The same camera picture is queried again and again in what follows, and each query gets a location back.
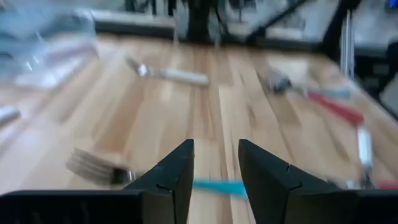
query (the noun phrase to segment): white spoon handle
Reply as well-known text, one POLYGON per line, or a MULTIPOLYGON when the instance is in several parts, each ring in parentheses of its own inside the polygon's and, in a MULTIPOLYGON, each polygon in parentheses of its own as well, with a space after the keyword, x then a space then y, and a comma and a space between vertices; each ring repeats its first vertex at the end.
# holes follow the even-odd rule
POLYGON ((373 151, 371 134, 365 127, 358 128, 358 149, 361 165, 367 171, 373 168, 373 151))
POLYGON ((209 78, 205 74, 184 72, 179 70, 164 70, 162 76, 168 80, 187 82, 196 85, 209 85, 209 78))

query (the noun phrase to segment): wooden table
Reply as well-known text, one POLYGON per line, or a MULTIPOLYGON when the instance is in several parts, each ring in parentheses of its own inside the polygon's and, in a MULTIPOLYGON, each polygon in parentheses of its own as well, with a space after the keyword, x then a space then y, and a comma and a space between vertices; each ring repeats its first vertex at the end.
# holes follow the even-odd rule
MULTIPOLYGON (((295 83, 351 88, 352 99, 342 103, 365 114, 375 176, 398 177, 398 125, 324 56, 102 35, 99 58, 54 90, 0 85, 0 103, 22 112, 0 129, 0 192, 99 189, 66 170, 74 148, 145 170, 187 138, 195 139, 195 177, 240 179, 241 138, 319 177, 357 177, 354 128, 294 92, 264 93, 256 70, 266 76, 270 65, 295 83), (140 79, 127 55, 208 74, 211 86, 140 79)), ((190 206, 190 223, 254 223, 244 200, 193 191, 190 206)))

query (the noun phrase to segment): metal pole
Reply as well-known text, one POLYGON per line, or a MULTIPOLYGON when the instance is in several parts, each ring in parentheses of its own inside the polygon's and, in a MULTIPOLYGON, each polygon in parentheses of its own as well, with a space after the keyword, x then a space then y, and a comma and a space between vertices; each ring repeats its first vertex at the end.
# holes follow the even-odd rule
POLYGON ((173 10, 173 19, 174 19, 174 33, 173 33, 173 43, 177 44, 178 43, 178 34, 177 34, 177 28, 178 28, 178 19, 177 19, 177 8, 173 10))
POLYGON ((354 30, 354 22, 353 22, 353 15, 350 15, 351 19, 351 35, 350 35, 350 62, 349 62, 349 70, 350 70, 350 77, 355 78, 355 30, 354 30))
POLYGON ((243 7, 244 7, 244 0, 239 0, 239 22, 242 22, 243 7))
POLYGON ((152 0, 152 15, 157 14, 157 9, 156 9, 156 0, 152 0))
POLYGON ((343 26, 341 27, 341 35, 340 35, 340 69, 346 75, 345 73, 345 63, 347 61, 347 56, 346 56, 346 19, 343 21, 343 26))
POLYGON ((354 39, 352 30, 351 11, 347 11, 346 19, 343 22, 340 40, 340 67, 344 75, 353 77, 354 63, 354 39))

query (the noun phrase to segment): metal utensil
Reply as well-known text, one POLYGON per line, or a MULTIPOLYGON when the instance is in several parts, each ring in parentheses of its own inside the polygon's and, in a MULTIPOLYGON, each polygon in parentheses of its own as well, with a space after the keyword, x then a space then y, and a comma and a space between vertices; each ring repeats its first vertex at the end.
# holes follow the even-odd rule
POLYGON ((114 165, 80 149, 75 149, 67 168, 84 179, 100 185, 122 185, 138 179, 143 173, 114 165))
POLYGON ((354 78, 354 32, 351 11, 343 21, 340 39, 340 67, 344 75, 354 78))
POLYGON ((360 182, 365 189, 372 189, 374 188, 374 182, 371 178, 373 171, 373 150, 371 135, 364 126, 358 127, 357 134, 359 161, 363 170, 363 176, 361 177, 360 182))
POLYGON ((7 124, 8 122, 16 119, 21 115, 21 112, 13 106, 1 106, 0 107, 0 127, 7 124))
POLYGON ((210 84, 209 78, 205 74, 170 69, 155 72, 151 70, 147 65, 139 63, 133 58, 127 58, 127 63, 136 71, 136 73, 140 77, 159 77, 201 86, 208 86, 210 84))
POLYGON ((268 74, 269 88, 274 93, 283 93, 286 90, 293 90, 297 93, 307 96, 308 92, 316 93, 318 95, 334 98, 348 100, 351 98, 351 91, 348 88, 310 88, 307 86, 297 86, 293 85, 287 75, 283 75, 273 69, 270 70, 268 74))

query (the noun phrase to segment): metal frame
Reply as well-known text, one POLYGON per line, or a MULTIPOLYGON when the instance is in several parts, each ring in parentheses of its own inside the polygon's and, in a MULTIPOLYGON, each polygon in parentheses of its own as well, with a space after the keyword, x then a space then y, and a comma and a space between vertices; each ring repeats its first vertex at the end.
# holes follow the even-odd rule
POLYGON ((358 46, 354 39, 354 10, 361 3, 363 3, 362 0, 355 0, 347 7, 348 12, 341 28, 340 67, 345 75, 359 82, 361 87, 379 103, 379 106, 384 108, 395 120, 398 120, 398 115, 380 99, 380 94, 384 91, 387 83, 394 78, 392 62, 389 62, 387 56, 388 46, 358 46), (374 73, 375 65, 384 67, 381 70, 385 71, 380 74, 374 73), (367 78, 377 80, 378 85, 367 86, 367 78))
MULTIPOLYGON (((248 45, 251 47, 293 51, 322 52, 335 60, 336 56, 338 56, 341 26, 345 13, 347 12, 347 4, 343 4, 344 0, 340 0, 325 34, 320 40, 276 39, 270 37, 267 38, 264 35, 261 35, 261 32, 263 32, 265 28, 268 28, 267 31, 272 30, 272 28, 269 28, 271 25, 294 12, 296 8, 305 2, 307 2, 307 0, 298 1, 297 4, 294 4, 280 14, 274 16, 271 20, 265 21, 263 25, 259 26, 254 31, 248 30, 240 24, 227 24, 230 35, 224 35, 221 40, 221 44, 248 45), (250 35, 251 38, 248 41, 236 38, 239 36, 247 37, 249 34, 252 35, 250 35)), ((222 13, 224 12, 221 10, 219 13, 220 17, 223 17, 222 13)), ((170 40, 175 38, 175 21, 172 17, 97 10, 92 10, 92 15, 98 32, 161 37, 170 40)), ((189 42, 190 40, 185 39, 180 41, 189 42)))

